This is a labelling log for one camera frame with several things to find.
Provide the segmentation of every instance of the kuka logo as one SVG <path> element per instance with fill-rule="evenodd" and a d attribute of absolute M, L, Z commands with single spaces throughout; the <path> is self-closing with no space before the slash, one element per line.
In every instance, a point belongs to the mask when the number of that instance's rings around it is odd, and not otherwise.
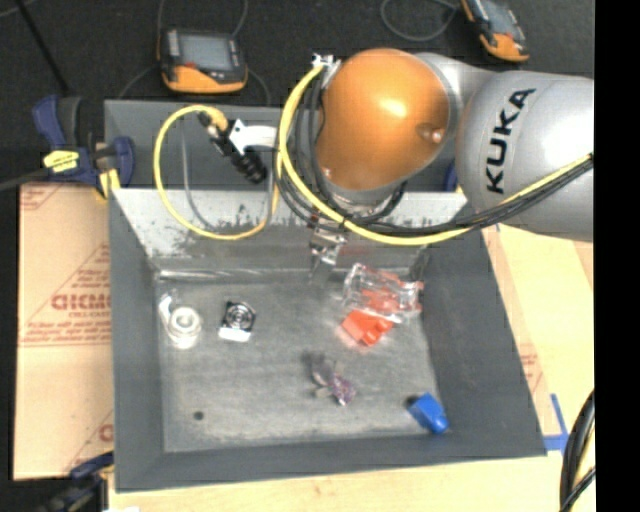
<path fill-rule="evenodd" d="M 504 189 L 502 188 L 501 183 L 504 179 L 503 165 L 507 155 L 509 136 L 511 135 L 512 130 L 511 123 L 513 123 L 520 115 L 520 111 L 524 108 L 524 102 L 527 99 L 527 96 L 534 92 L 536 92 L 535 89 L 526 89 L 514 92 L 509 98 L 509 103 L 513 105 L 517 111 L 509 115 L 507 114 L 506 109 L 503 108 L 500 112 L 500 120 L 498 124 L 494 126 L 493 133 L 502 135 L 504 138 L 492 137 L 489 143 L 490 146 L 493 146 L 498 150 L 497 157 L 487 157 L 486 176 L 489 180 L 489 183 L 487 184 L 487 190 L 489 192 L 504 194 Z"/>

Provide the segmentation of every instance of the yellow cable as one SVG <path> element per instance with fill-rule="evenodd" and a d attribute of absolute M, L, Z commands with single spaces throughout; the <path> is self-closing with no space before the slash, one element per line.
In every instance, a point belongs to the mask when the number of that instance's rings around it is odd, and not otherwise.
<path fill-rule="evenodd" d="M 287 99 L 287 102 L 285 103 L 285 106 L 282 112 L 282 117 L 280 119 L 280 127 L 278 132 L 280 137 L 278 142 L 279 152 L 276 158 L 276 171 L 275 171 L 278 174 L 278 176 L 282 175 L 282 167 L 284 166 L 284 169 L 287 172 L 287 175 L 289 176 L 293 184 L 296 186 L 296 188 L 320 212 L 322 212 L 324 215 L 326 215 L 330 219 L 334 220 L 336 223 L 343 225 L 345 228 L 349 229 L 350 231 L 362 236 L 363 238 L 367 238 L 375 242 L 380 242 L 380 243 L 389 244 L 389 245 L 422 246 L 422 245 L 428 245 L 431 243 L 441 242 L 443 240 L 448 240 L 450 238 L 454 238 L 463 233 L 466 233 L 467 231 L 470 231 L 472 228 L 460 228 L 460 229 L 454 229 L 454 230 L 450 230 L 444 233 L 438 233 L 434 235 L 423 235 L 423 236 L 406 237 L 406 238 L 376 233 L 374 231 L 370 231 L 361 226 L 358 226 L 357 224 L 354 224 L 350 220 L 346 219 L 344 216 L 340 215 L 338 212 L 336 212 L 335 210 L 330 208 L 326 203 L 324 203 L 321 199 L 319 199 L 305 185 L 305 183 L 300 179 L 300 176 L 296 172 L 293 163 L 291 162 L 291 158 L 289 156 L 289 152 L 287 149 L 287 138 L 293 122 L 293 118 L 295 116 L 295 112 L 302 99 L 304 91 L 308 87 L 309 83 L 316 76 L 318 76 L 318 74 L 322 71 L 322 69 L 323 69 L 323 66 L 313 67 L 296 85 L 296 87 L 291 92 L 291 95 Z M 538 180 L 533 185 L 508 197 L 507 199 L 502 201 L 501 204 L 514 201 L 520 198 L 520 196 L 530 192 L 531 190 L 535 190 L 545 185 L 549 181 L 552 181 L 553 179 L 559 177 L 560 175 L 564 174 L 565 172 L 572 169 L 576 165 L 579 165 L 587 161 L 589 158 L 591 158 L 590 155 L 582 157 L 576 160 L 575 162 L 572 162 L 571 164 L 563 167 L 562 169 L 559 169 L 558 171 L 555 171 L 549 174 L 548 176 L 545 176 L 544 178 Z"/>
<path fill-rule="evenodd" d="M 166 121 L 163 123 L 162 127 L 160 128 L 158 135 L 156 136 L 155 145 L 153 147 L 153 177 L 154 177 L 156 189 L 160 196 L 160 200 L 162 201 L 162 204 L 165 206 L 167 211 L 173 216 L 174 219 L 176 219 L 185 228 L 187 228 L 188 230 L 198 235 L 204 236 L 206 238 L 212 238 L 214 240 L 226 240 L 226 241 L 241 240 L 243 238 L 248 238 L 250 236 L 253 236 L 256 233 L 260 232 L 267 225 L 267 218 L 263 219 L 259 224 L 257 224 L 250 230 L 244 231 L 242 233 L 236 233 L 236 234 L 215 233 L 213 231 L 202 229 L 192 224 L 191 222 L 189 222 L 173 207 L 173 205 L 169 201 L 169 197 L 167 196 L 167 192 L 162 183 L 162 172 L 160 169 L 160 154 L 162 152 L 162 143 L 164 142 L 164 138 L 169 128 L 171 127 L 171 125 L 173 125 L 173 123 L 175 123 L 175 121 L 180 117 L 184 117 L 185 115 L 191 114 L 193 112 L 207 113 L 211 117 L 211 120 L 214 122 L 216 127 L 221 131 L 225 131 L 229 126 L 229 121 L 220 110 L 213 107 L 206 106 L 206 105 L 190 105 L 187 107 L 183 107 L 177 110 L 176 112 L 174 112 L 173 114 L 171 114 L 166 119 Z M 276 207 L 278 205 L 278 197 L 279 197 L 278 189 L 274 187 L 273 197 L 271 201 L 272 213 L 275 213 L 276 211 Z"/>

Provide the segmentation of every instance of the orange plastic piece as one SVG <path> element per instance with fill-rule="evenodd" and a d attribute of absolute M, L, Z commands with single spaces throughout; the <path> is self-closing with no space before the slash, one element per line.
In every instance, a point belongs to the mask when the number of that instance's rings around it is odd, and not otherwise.
<path fill-rule="evenodd" d="M 384 333 L 393 327 L 393 322 L 380 316 L 369 315 L 354 309 L 342 322 L 342 327 L 356 341 L 371 346 L 378 343 Z"/>

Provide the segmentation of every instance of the clamp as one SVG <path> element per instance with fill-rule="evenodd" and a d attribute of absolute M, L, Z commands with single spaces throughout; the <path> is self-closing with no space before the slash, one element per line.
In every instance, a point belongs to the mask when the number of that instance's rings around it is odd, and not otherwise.
<path fill-rule="evenodd" d="M 43 164 L 49 180 L 86 183 L 106 197 L 110 188 L 130 183 L 134 169 L 133 143 L 129 137 L 116 137 L 100 150 L 79 144 L 76 127 L 80 102 L 77 96 L 51 95 L 33 107 L 36 129 L 51 149 Z M 105 157 L 115 158 L 116 163 L 100 169 L 96 162 Z"/>

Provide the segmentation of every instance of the blue tape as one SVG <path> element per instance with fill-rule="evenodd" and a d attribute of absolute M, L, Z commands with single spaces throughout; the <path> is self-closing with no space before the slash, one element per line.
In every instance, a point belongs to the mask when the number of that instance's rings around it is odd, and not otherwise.
<path fill-rule="evenodd" d="M 562 417 L 560 402 L 558 401 L 558 397 L 555 393 L 551 393 L 551 403 L 553 404 L 553 409 L 556 412 L 561 433 L 552 436 L 544 436 L 544 446 L 547 451 L 558 450 L 562 455 L 564 455 L 564 449 L 567 446 L 567 441 L 569 440 L 569 433 L 567 432 L 567 426 L 564 422 L 564 418 Z"/>

